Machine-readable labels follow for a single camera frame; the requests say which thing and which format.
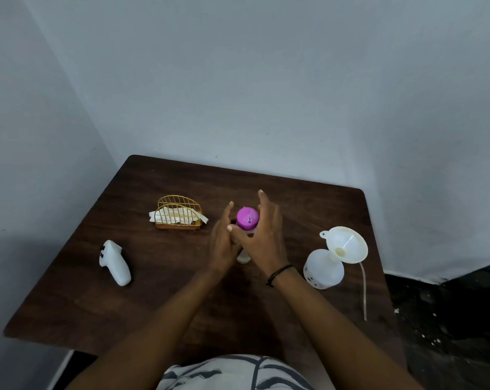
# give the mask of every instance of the white wall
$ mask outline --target white wall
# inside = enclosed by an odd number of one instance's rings
[[[490,0],[26,0],[118,165],[361,187],[384,269],[490,263]]]
[[[22,0],[0,0],[0,389],[43,389],[66,351],[2,330],[116,172]]]

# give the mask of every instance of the brown tabletop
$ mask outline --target brown tabletop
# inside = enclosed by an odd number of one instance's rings
[[[405,367],[361,190],[136,155],[106,187],[9,321],[5,335],[102,354],[187,283],[206,260],[209,233],[223,208],[230,200],[235,212],[255,207],[258,189],[280,205],[288,259],[300,273],[311,251],[326,248],[320,231],[346,226],[365,238],[367,322],[359,265],[345,264],[343,281],[320,293]],[[193,231],[157,229],[148,213],[167,194],[196,200],[209,224]],[[132,278],[127,286],[118,286],[108,269],[99,266],[100,247],[108,239],[123,248]],[[290,308],[274,288],[265,286],[265,277],[252,262],[234,265],[209,295],[175,362],[230,353],[272,356],[295,367],[316,359]]]

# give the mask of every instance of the hand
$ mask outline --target hand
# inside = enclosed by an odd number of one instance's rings
[[[236,225],[228,225],[233,239],[243,246],[251,259],[268,277],[288,264],[283,240],[283,216],[279,205],[270,202],[263,190],[258,192],[259,223],[253,237]]]
[[[238,252],[241,250],[241,243],[233,243],[227,231],[232,207],[234,203],[231,201],[223,210],[222,217],[216,222],[211,232],[209,269],[216,270],[221,277],[235,263]]]

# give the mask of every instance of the black bracelet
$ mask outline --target black bracelet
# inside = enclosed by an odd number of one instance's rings
[[[277,275],[279,275],[280,273],[282,273],[285,269],[288,269],[290,267],[293,267],[293,265],[292,264],[285,265],[284,267],[281,267],[276,272],[274,272],[272,275],[270,275],[270,277],[267,280],[267,286],[270,286],[271,288],[273,288],[274,286],[272,286],[272,282],[274,281],[274,278]]]

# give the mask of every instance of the person's right hand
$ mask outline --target person's right hand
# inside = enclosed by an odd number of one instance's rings
[[[283,240],[283,216],[279,206],[270,202],[263,190],[258,192],[259,223],[254,236],[249,237],[236,225],[228,225],[233,239],[240,242],[253,262],[269,277],[288,264]]]

